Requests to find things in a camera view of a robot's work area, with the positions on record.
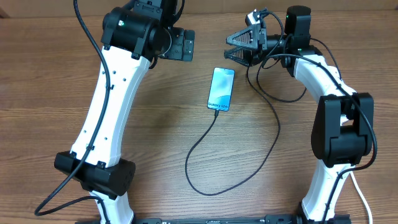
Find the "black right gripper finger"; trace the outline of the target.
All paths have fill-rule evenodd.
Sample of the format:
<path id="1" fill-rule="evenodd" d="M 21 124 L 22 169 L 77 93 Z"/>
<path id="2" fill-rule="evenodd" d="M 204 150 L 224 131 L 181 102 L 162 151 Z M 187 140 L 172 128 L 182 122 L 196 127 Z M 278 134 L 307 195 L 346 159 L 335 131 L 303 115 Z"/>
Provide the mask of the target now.
<path id="1" fill-rule="evenodd" d="M 242 47 L 235 47 L 233 49 L 225 50 L 224 58 L 230 59 L 243 66 L 251 66 L 252 52 Z"/>
<path id="2" fill-rule="evenodd" d="M 242 47 L 244 49 L 258 49 L 259 25 L 251 25 L 226 38 L 228 45 Z"/>

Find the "Galaxy smartphone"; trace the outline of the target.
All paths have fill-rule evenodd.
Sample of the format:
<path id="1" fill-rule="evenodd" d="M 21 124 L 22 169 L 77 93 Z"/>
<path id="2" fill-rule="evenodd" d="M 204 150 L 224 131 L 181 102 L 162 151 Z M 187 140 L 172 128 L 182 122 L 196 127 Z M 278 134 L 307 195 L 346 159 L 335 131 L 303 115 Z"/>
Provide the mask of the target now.
<path id="1" fill-rule="evenodd" d="M 218 111 L 229 111 L 234 85 L 235 71 L 216 67 L 210 86 L 207 108 Z"/>

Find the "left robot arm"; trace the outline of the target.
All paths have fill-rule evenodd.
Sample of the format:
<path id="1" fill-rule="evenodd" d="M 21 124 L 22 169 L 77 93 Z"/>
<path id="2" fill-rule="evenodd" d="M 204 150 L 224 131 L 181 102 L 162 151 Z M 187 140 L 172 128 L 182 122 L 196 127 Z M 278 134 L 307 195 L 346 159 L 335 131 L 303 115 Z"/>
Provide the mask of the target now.
<path id="1" fill-rule="evenodd" d="M 103 19 L 101 67 L 82 130 L 54 166 L 79 181 L 101 223 L 132 223 L 127 191 L 135 163 L 121 158 L 123 132 L 144 75 L 158 59 L 189 62 L 195 33 L 176 26 L 183 1 L 130 1 Z"/>

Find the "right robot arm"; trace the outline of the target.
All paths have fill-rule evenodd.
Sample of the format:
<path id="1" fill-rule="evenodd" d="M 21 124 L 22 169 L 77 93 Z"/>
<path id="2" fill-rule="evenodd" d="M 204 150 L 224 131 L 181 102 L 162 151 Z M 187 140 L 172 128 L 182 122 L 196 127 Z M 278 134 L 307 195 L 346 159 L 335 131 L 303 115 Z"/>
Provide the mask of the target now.
<path id="1" fill-rule="evenodd" d="M 291 6 L 281 33 L 268 35 L 265 18 L 270 11 L 254 10 L 247 27 L 226 39 L 227 59 L 245 67 L 263 67 L 273 58 L 300 81 L 317 102 L 311 133 L 317 166 L 310 188 L 294 215 L 266 215 L 266 223 L 349 223 L 348 215 L 336 215 L 335 204 L 345 180 L 361 170 L 364 156 L 377 153 L 373 131 L 374 101 L 344 83 L 336 65 L 328 65 L 310 35 L 311 10 Z"/>

